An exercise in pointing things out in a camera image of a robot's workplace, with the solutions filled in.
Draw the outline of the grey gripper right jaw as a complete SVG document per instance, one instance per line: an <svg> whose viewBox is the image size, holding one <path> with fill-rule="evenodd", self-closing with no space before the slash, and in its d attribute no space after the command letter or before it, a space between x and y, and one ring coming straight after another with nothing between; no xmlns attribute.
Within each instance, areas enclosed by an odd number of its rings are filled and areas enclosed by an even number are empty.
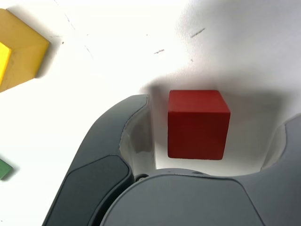
<svg viewBox="0 0 301 226"><path fill-rule="evenodd" d="M103 226L298 226L301 223L301 118L280 126L276 151L256 173L214 177L159 172L130 186Z"/></svg>

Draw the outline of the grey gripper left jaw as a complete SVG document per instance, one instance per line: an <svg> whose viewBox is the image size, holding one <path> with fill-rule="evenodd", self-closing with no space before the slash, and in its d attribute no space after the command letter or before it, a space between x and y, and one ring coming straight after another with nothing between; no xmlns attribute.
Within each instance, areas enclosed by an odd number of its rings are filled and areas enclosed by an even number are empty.
<svg viewBox="0 0 301 226"><path fill-rule="evenodd" d="M135 177L156 168L150 97L130 96L101 115L84 137L44 220L98 226Z"/></svg>

